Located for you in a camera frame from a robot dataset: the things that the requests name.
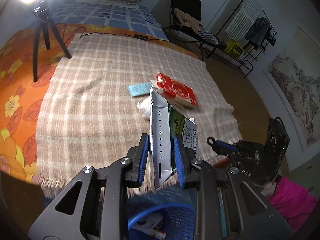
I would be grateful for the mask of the orange floral bedsheet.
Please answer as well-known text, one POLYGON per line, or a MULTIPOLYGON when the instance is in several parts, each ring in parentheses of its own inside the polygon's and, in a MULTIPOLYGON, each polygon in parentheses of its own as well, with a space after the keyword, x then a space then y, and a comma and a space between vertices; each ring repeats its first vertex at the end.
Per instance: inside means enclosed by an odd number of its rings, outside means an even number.
MULTIPOLYGON (((129 30, 88 24, 60 26, 67 48, 76 35, 117 35, 134 37, 129 30)), ((22 181, 39 185, 37 173, 36 126, 44 96, 60 60, 67 58, 55 40, 46 49, 40 41, 38 81, 33 81, 33 40, 35 29, 18 31, 1 49, 1 171, 22 181)), ((167 41, 150 37, 148 42, 166 46, 196 59, 193 53, 167 41)))

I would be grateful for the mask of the long white colourful wrapper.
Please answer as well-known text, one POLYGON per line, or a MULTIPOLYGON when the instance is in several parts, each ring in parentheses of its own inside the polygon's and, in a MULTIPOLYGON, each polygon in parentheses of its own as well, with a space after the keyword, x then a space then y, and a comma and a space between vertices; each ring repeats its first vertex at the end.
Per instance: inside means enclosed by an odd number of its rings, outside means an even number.
POLYGON ((156 239, 165 239, 166 233, 162 230, 163 216, 161 213, 150 213, 133 225, 133 229, 143 232, 156 239))

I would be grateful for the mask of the crumpled white tissue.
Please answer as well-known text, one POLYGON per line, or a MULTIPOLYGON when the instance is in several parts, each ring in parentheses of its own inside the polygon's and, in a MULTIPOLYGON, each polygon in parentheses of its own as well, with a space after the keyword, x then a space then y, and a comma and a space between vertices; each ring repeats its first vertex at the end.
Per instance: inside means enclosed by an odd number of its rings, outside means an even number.
POLYGON ((137 103, 137 108, 145 120, 150 120, 151 115, 151 97, 147 97, 142 102, 137 103))

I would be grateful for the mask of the blue checked bedsheet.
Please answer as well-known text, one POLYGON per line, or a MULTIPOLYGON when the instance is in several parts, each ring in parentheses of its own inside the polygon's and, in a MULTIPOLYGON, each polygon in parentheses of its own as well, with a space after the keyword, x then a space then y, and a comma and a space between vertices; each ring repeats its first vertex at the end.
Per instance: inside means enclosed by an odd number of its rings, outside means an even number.
POLYGON ((137 8, 73 3, 50 12, 55 23, 88 24, 95 28, 115 27, 167 41, 161 25, 144 6, 137 8))

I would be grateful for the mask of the black folding chair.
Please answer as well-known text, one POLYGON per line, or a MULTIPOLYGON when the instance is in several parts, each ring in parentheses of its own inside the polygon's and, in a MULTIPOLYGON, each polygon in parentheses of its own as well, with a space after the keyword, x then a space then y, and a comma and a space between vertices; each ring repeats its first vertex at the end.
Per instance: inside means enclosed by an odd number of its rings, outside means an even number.
POLYGON ((163 30, 180 31, 193 38, 193 43, 199 44, 201 55, 206 44, 214 50, 221 48, 219 38, 205 28, 202 23, 202 2, 200 0, 171 0, 169 12, 169 25, 163 30))

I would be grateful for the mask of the light blue packet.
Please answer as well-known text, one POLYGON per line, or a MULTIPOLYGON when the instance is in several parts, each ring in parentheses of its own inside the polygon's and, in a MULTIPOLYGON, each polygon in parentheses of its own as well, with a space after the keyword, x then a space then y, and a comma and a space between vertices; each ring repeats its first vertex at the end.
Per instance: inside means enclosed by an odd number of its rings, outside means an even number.
POLYGON ((139 83, 127 86, 127 90, 131 97, 148 95, 151 89, 151 82, 139 83))

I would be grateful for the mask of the blue plastic basket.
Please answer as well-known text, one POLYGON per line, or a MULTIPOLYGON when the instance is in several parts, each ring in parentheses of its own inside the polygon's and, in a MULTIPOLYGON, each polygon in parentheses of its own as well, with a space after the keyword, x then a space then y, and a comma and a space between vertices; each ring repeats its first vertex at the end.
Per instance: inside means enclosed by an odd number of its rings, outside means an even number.
POLYGON ((134 196, 127 201, 129 239, 193 239, 195 231, 195 190, 170 186, 156 193, 134 196), (154 220, 161 236, 142 232, 154 220))

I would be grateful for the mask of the red cardboard box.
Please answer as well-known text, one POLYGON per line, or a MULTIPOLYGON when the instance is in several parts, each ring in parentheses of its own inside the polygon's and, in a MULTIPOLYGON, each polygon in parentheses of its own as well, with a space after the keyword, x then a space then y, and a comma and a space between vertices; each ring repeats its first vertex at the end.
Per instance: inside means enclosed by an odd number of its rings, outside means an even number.
POLYGON ((166 99, 189 108, 199 106, 194 91, 190 87, 171 79, 161 72, 155 75, 155 79, 151 83, 157 93, 166 99))

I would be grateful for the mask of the black clothes rack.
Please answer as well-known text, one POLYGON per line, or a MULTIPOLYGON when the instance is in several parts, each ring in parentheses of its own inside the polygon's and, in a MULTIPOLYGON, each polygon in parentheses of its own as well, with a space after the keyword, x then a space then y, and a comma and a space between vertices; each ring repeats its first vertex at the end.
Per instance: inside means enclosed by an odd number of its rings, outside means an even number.
POLYGON ((226 28, 227 24, 231 22, 231 18, 234 16, 236 9, 240 7, 243 1, 244 0, 239 1, 215 33, 220 40, 221 48, 217 48, 216 50, 212 48, 207 55, 207 59, 212 58, 220 63, 224 63, 226 66, 236 70, 246 78, 253 72, 254 64, 258 62, 259 56, 265 54, 268 47, 275 46, 277 32, 269 20, 267 13, 263 9, 259 18, 256 19, 244 38, 238 41, 240 46, 244 49, 243 54, 238 59, 229 56, 225 52, 225 48, 227 47, 226 43, 230 38, 223 30, 226 28))

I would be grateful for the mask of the yellow box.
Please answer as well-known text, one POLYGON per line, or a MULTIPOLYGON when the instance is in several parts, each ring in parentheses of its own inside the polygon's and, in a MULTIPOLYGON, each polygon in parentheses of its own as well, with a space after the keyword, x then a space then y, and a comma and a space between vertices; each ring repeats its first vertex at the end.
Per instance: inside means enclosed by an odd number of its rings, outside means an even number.
POLYGON ((238 59, 244 52, 244 49, 238 42, 233 39, 230 39, 226 43, 225 52, 234 59, 238 59))

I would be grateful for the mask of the beige checked blanket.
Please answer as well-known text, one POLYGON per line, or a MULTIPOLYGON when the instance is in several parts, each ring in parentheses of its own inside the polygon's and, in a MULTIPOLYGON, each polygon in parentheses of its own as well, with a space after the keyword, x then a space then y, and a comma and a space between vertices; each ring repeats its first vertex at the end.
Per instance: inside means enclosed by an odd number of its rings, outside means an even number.
POLYGON ((101 168, 125 156, 150 123, 127 87, 153 79, 156 71, 193 89, 198 107, 181 109, 194 118, 199 154, 210 164, 221 157, 208 137, 228 143, 242 136, 204 62, 148 41, 117 35, 76 35, 56 67, 36 126, 37 173, 47 198, 56 197, 86 165, 101 168))

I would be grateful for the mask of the landscape painting scroll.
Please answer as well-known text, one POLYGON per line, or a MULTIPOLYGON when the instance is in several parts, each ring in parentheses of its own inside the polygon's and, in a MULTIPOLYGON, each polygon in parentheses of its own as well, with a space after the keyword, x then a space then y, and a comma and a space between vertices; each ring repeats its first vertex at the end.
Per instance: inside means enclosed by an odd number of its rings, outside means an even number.
POLYGON ((303 151, 319 141, 319 45, 298 27, 264 70, 295 126, 303 151))

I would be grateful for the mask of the pink jacket sleeve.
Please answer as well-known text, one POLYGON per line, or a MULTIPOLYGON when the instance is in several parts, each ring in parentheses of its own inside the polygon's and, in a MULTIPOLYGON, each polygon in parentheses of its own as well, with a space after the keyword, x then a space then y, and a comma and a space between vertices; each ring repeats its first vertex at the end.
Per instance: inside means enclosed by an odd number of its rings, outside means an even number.
POLYGON ((317 198, 307 189, 281 175, 267 182, 261 193, 287 221, 293 232, 300 229, 317 204, 317 198))

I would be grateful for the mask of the clothes on chair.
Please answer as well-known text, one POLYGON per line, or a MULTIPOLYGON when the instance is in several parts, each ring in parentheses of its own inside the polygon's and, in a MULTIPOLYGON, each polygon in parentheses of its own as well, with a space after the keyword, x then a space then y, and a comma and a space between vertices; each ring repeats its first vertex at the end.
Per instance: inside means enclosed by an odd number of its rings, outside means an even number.
POLYGON ((203 40, 213 44, 218 45, 218 39, 205 27, 202 26, 201 22, 189 14, 181 11, 180 9, 174 9, 174 15, 177 19, 177 25, 185 30, 191 30, 197 36, 202 38, 203 40))

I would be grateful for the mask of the green white snack bag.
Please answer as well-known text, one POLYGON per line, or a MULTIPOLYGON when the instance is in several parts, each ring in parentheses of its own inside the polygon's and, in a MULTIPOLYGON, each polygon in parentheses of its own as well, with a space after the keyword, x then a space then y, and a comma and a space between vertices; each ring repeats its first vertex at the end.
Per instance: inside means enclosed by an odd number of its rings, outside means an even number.
MULTIPOLYGON (((150 90, 150 97, 152 106, 150 115, 150 150, 153 168, 153 187, 157 189, 174 174, 177 174, 174 158, 175 135, 179 134, 181 136, 186 155, 187 149, 191 149, 191 152, 194 154, 192 159, 199 156, 197 125, 176 110, 153 87, 150 90)), ((185 178, 187 182, 187 174, 190 173, 190 161, 188 157, 186 159, 187 171, 185 178)))

